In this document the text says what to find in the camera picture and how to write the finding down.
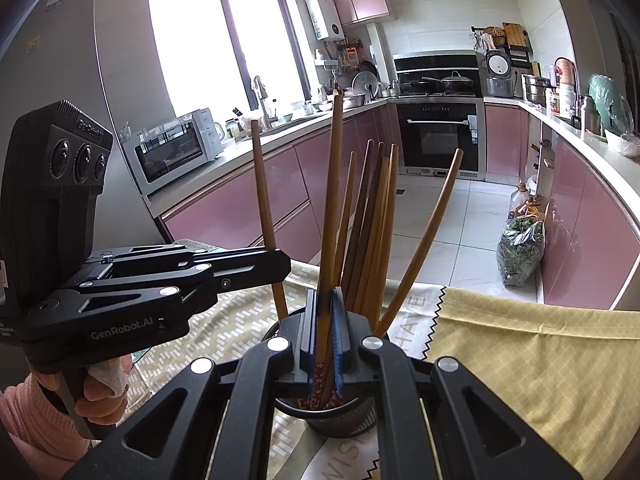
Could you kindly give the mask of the pink left sleeve forearm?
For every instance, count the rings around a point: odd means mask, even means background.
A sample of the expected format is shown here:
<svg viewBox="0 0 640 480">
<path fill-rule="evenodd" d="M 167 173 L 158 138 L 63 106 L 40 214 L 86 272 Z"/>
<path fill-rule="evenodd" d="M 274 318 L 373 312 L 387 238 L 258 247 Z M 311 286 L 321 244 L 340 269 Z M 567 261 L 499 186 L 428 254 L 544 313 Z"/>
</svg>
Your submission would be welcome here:
<svg viewBox="0 0 640 480">
<path fill-rule="evenodd" d="M 89 448 L 32 375 L 1 393 L 2 479 L 62 479 Z"/>
</svg>

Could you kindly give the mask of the left hand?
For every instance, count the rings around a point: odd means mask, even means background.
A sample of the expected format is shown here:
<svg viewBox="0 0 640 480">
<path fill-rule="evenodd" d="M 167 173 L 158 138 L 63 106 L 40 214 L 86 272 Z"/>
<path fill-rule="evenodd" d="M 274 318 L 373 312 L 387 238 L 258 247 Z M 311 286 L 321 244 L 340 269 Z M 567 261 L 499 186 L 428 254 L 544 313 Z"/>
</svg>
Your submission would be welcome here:
<svg viewBox="0 0 640 480">
<path fill-rule="evenodd" d="M 32 367 L 32 363 L 28 365 L 30 374 L 40 383 L 40 386 L 44 390 L 51 391 L 58 398 L 62 375 L 60 373 L 42 374 Z M 128 388 L 125 388 L 120 396 L 116 396 L 109 386 L 88 375 L 84 382 L 84 393 L 75 401 L 75 413 L 99 426 L 115 425 L 126 411 L 127 391 Z"/>
</svg>

